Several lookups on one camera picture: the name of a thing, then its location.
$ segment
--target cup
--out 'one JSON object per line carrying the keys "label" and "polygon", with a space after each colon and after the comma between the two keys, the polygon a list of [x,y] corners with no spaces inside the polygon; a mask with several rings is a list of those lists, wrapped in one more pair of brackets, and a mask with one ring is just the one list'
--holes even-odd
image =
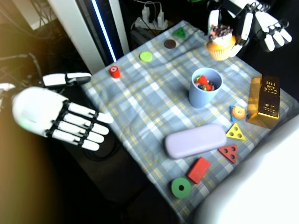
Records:
{"label": "cup", "polygon": [[[206,76],[206,78],[213,82],[215,90],[204,91],[195,85],[196,78],[198,76]],[[201,108],[204,107],[211,99],[216,96],[223,83],[221,74],[215,69],[211,68],[200,68],[193,72],[191,77],[191,86],[189,90],[189,100],[193,107]]]}

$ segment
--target led light strip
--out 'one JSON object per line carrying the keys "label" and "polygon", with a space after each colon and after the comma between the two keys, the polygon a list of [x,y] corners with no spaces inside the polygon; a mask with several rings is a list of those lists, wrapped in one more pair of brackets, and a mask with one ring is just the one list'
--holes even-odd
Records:
{"label": "led light strip", "polygon": [[101,28],[102,28],[102,31],[103,31],[104,37],[105,37],[105,39],[106,39],[107,45],[108,45],[108,47],[109,47],[109,50],[110,50],[111,56],[112,56],[112,58],[113,58],[113,61],[116,62],[116,58],[115,58],[115,55],[114,55],[114,52],[113,52],[111,43],[110,43],[110,41],[109,41],[109,37],[108,37],[107,31],[106,31],[106,29],[105,29],[105,26],[104,26],[102,17],[101,17],[101,15],[100,15],[100,11],[99,11],[97,2],[96,2],[95,0],[92,0],[92,4],[93,4],[93,8],[94,8],[94,10],[95,10],[95,13],[96,13],[96,15],[97,15],[97,17],[98,17],[100,26],[101,26]]}

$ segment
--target tablecloth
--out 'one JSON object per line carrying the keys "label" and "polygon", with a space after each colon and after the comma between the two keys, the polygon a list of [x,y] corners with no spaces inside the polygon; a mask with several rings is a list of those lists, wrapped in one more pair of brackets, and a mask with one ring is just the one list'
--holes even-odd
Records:
{"label": "tablecloth", "polygon": [[[180,27],[184,28],[186,38],[172,36]],[[174,39],[176,48],[167,49],[164,46],[167,39]],[[114,117],[111,128],[182,220],[270,131],[245,120],[238,121],[246,140],[229,139],[227,143],[238,145],[236,164],[230,163],[217,149],[178,160],[166,155],[164,139],[171,133],[211,123],[227,131],[233,125],[229,106],[247,108],[250,81],[260,74],[237,57],[214,61],[205,49],[206,40],[203,32],[181,21],[120,58],[114,64],[121,71],[120,78],[111,78],[108,66],[83,86],[96,108]],[[139,55],[144,51],[153,53],[151,62],[140,60]],[[189,103],[188,89],[192,73],[201,67],[218,70],[224,83],[208,105],[195,109]],[[280,100],[281,120],[297,112],[298,102],[286,92],[281,91]],[[211,167],[199,184],[192,184],[187,198],[177,199],[171,193],[171,181],[185,176],[199,157],[209,160]]]}

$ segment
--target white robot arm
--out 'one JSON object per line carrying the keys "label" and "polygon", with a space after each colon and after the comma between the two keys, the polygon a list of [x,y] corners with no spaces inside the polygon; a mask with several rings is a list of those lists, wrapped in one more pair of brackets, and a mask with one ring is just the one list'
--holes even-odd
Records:
{"label": "white robot arm", "polygon": [[[58,88],[89,82],[89,73],[50,74],[43,77],[48,88]],[[13,84],[0,84],[9,91]],[[12,113],[18,125],[41,135],[52,137],[82,148],[96,151],[109,129],[101,124],[113,122],[109,114],[72,103],[68,98],[45,88],[29,87],[12,98]]]}
{"label": "white robot arm", "polygon": [[234,57],[249,40],[253,22],[253,30],[264,51],[273,51],[292,41],[292,37],[285,30],[288,23],[283,24],[268,14],[269,5],[256,0],[222,0],[221,7],[212,10],[209,15],[208,30],[212,25],[218,26],[221,23],[221,8],[227,10],[233,18],[238,17],[239,20],[235,31],[237,42],[232,49],[231,57]]}

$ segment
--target triangle block with holes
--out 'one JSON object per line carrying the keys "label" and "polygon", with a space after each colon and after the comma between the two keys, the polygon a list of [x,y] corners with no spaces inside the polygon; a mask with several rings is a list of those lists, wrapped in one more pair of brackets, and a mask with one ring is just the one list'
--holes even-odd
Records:
{"label": "triangle block with holes", "polygon": [[237,162],[237,156],[238,156],[238,146],[237,145],[221,147],[218,149],[218,151],[232,163]]}
{"label": "triangle block with holes", "polygon": [[234,123],[233,126],[226,133],[226,137],[238,140],[245,140],[244,134],[242,133],[240,127],[237,123]]}
{"label": "triangle block with holes", "polygon": [[181,37],[181,38],[185,38],[186,37],[185,31],[184,31],[184,29],[182,27],[179,28],[179,29],[177,29],[176,31],[174,31],[172,33],[172,35],[178,36],[178,37]]}

